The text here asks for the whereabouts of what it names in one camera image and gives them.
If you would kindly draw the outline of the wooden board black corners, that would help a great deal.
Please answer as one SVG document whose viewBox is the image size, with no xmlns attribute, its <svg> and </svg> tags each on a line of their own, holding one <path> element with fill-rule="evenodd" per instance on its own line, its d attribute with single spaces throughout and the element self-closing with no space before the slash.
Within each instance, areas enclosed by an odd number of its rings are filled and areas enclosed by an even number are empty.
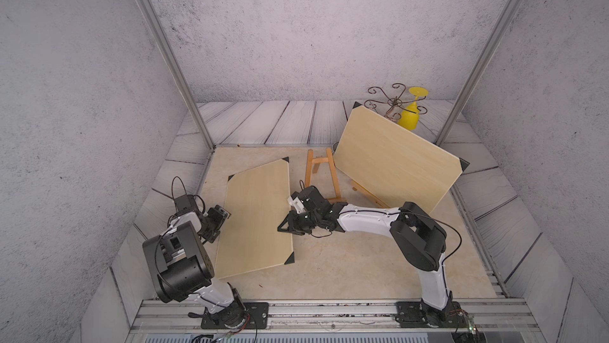
<svg viewBox="0 0 609 343">
<path fill-rule="evenodd" d="M 355 102 L 334 154 L 338 170 L 391 208 L 430 214 L 469 162 Z"/>
<path fill-rule="evenodd" d="M 227 184 L 216 276 L 227 278 L 283 265 L 293 253 L 293 237 L 278 232 L 290 211 L 290 166 L 285 159 L 237 173 Z"/>
</svg>

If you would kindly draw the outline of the small wooden easel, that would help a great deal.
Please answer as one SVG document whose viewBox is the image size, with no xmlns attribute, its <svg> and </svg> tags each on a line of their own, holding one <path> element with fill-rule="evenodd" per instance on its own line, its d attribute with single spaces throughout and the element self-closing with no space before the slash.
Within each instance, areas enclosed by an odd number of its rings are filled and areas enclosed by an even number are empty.
<svg viewBox="0 0 609 343">
<path fill-rule="evenodd" d="M 389 208 L 389 206 L 382 201 L 380 198 L 376 197 L 370 191 L 361 186 L 358 182 L 351 180 L 350 185 L 355 192 L 360 192 L 366 197 L 370 202 L 375 203 L 379 208 Z"/>
</svg>

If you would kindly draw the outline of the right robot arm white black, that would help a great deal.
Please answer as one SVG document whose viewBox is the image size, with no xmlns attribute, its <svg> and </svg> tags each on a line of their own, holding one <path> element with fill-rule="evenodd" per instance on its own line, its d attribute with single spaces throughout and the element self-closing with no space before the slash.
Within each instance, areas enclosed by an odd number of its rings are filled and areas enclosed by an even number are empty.
<svg viewBox="0 0 609 343">
<path fill-rule="evenodd" d="M 321 228 L 329 233 L 365 232 L 392 238 L 419 273 L 422 297 L 414 322 L 430 327 L 449 325 L 452 295 L 445 270 L 447 232 L 417 204 L 406 202 L 399 208 L 333 204 L 314 186 L 293 193 L 288 203 L 291 210 L 279 224 L 279 232 L 311 235 Z"/>
</svg>

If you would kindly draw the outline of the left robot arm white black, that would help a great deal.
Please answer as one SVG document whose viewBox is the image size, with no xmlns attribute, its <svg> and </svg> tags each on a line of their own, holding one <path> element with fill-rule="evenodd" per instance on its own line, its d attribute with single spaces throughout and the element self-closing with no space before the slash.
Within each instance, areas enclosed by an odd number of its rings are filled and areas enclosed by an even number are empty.
<svg viewBox="0 0 609 343">
<path fill-rule="evenodd" d="M 230 214 L 216 206 L 206 215 L 199 200 L 190 194 L 175 198 L 176 213 L 166 230 L 143 243 L 152 283 L 164 303 L 196 301 L 215 325 L 240 330 L 250 319 L 244 302 L 233 286 L 215 278 L 204 248 L 216 240 Z"/>
</svg>

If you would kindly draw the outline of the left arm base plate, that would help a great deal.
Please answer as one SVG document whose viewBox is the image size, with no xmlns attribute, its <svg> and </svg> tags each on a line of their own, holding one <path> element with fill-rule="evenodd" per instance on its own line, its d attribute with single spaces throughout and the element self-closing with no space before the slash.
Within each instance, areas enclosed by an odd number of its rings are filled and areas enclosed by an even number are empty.
<svg viewBox="0 0 609 343">
<path fill-rule="evenodd" d="M 269 303 L 241 303 L 234 301 L 227 308 L 210 314 L 204 313 L 203 330 L 265 330 L 269 316 Z"/>
</svg>

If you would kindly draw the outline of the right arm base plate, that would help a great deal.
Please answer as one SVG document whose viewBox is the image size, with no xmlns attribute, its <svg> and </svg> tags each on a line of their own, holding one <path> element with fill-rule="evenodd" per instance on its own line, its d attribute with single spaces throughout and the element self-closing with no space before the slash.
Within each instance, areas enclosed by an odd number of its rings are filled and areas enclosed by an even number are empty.
<svg viewBox="0 0 609 343">
<path fill-rule="evenodd" d="M 450 300 L 444 309 L 438 310 L 423 301 L 397 302 L 395 320 L 402 328 L 468 328 L 466 312 L 458 302 Z"/>
</svg>

